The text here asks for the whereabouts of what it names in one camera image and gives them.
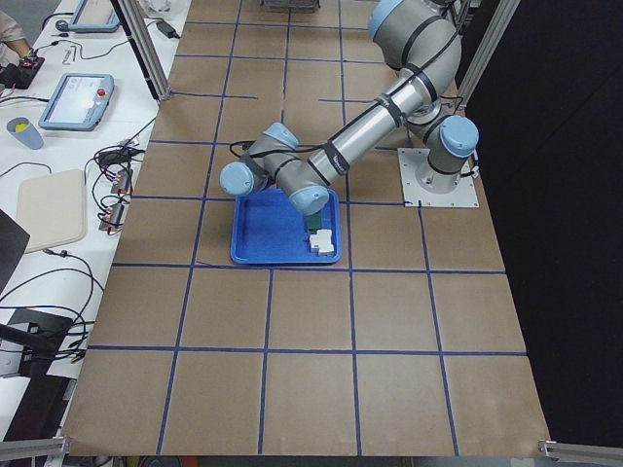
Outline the person hand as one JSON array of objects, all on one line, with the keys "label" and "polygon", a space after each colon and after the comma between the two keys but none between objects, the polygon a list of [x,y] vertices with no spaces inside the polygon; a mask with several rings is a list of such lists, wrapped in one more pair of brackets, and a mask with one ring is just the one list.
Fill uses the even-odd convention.
[{"label": "person hand", "polygon": [[30,55],[31,46],[26,39],[16,39],[13,41],[5,41],[4,44],[18,55],[19,58],[25,58]]}]

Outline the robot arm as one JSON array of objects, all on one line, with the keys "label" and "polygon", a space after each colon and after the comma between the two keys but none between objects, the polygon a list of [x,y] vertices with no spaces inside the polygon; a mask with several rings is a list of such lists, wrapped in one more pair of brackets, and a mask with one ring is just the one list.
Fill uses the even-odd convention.
[{"label": "robot arm", "polygon": [[272,124],[221,170],[224,192],[243,197],[276,185],[301,214],[312,215],[328,201],[336,178],[402,126],[428,150],[416,170],[419,184],[434,194],[455,188],[479,141],[472,121],[448,114],[440,103],[458,71],[457,28],[427,1],[382,1],[370,17],[368,34],[396,71],[396,82],[306,160],[297,155],[291,131]]}]

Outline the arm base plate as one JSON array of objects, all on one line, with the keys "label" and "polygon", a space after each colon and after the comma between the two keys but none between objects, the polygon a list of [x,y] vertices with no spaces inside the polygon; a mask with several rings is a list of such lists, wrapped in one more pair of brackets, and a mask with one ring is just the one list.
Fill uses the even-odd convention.
[{"label": "arm base plate", "polygon": [[441,174],[428,164],[428,149],[398,148],[403,204],[407,207],[478,208],[479,201],[465,161],[460,172]]}]

